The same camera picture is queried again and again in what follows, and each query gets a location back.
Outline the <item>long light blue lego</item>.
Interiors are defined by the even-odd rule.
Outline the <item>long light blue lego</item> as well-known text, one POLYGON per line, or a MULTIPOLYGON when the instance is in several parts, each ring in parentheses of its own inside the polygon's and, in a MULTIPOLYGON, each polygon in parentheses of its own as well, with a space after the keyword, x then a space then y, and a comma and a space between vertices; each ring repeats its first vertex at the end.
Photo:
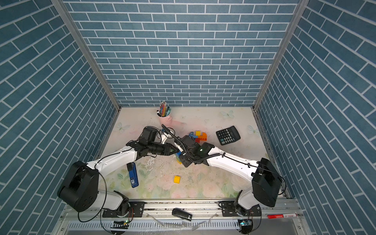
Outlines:
POLYGON ((191 139, 193 139, 193 140, 196 140, 198 137, 197 136, 195 136, 195 135, 189 135, 189 137, 191 138, 191 139))

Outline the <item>yellow lego bottom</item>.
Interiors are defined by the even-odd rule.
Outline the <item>yellow lego bottom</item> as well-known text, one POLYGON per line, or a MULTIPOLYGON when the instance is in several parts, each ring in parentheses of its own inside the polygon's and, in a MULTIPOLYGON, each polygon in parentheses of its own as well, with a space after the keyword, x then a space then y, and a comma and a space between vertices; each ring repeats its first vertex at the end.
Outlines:
POLYGON ((180 177, 180 176, 174 176, 174 178, 173 178, 173 182, 174 182, 175 184, 179 184, 179 183, 180 183, 180 180, 181 180, 181 177, 180 177))

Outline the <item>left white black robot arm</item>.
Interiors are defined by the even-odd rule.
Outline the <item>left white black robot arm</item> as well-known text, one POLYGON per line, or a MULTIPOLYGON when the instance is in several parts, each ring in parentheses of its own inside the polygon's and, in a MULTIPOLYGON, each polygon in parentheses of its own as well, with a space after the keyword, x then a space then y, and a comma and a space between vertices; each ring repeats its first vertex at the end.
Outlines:
POLYGON ((147 126, 137 140, 129 141, 125 148, 84 163, 77 161, 68 170, 57 196, 77 212, 87 209, 108 209, 116 216, 129 215, 129 199, 119 191, 99 190, 100 182, 115 170, 127 166, 142 157, 170 156, 179 152, 179 148, 167 142, 171 132, 162 134, 155 127, 147 126))

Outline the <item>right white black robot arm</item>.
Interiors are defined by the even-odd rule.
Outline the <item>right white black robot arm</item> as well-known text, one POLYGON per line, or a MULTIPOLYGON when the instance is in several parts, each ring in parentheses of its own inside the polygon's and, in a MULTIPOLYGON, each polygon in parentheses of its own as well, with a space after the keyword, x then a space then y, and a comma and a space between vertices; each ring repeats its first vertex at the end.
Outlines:
POLYGON ((175 138, 175 146, 181 150, 180 161, 185 167, 191 164, 224 169, 252 184, 241 190, 233 203, 233 208, 240 216, 248 216, 250 210, 259 204, 274 207, 283 184, 283 177, 272 163, 261 158, 249 160, 230 154, 210 143, 196 143, 189 136, 175 138))

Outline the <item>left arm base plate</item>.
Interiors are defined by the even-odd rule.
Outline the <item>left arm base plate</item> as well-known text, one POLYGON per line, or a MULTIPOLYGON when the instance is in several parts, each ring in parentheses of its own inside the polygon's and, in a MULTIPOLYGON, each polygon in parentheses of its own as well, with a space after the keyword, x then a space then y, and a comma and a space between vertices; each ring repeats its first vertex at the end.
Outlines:
POLYGON ((102 216, 104 218, 142 217, 144 213, 145 204, 146 203, 144 201, 130 201, 128 202, 125 215, 119 215, 119 213, 114 210, 104 209, 102 216))

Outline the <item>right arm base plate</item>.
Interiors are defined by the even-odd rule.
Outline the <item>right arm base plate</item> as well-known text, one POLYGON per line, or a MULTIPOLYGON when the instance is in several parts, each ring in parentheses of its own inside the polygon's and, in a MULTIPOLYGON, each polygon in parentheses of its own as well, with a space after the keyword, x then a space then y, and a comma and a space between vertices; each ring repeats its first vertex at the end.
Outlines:
POLYGON ((259 205, 255 205, 251 209, 243 208, 236 201, 220 201, 218 205, 221 208, 223 217, 261 216, 261 208, 259 205))

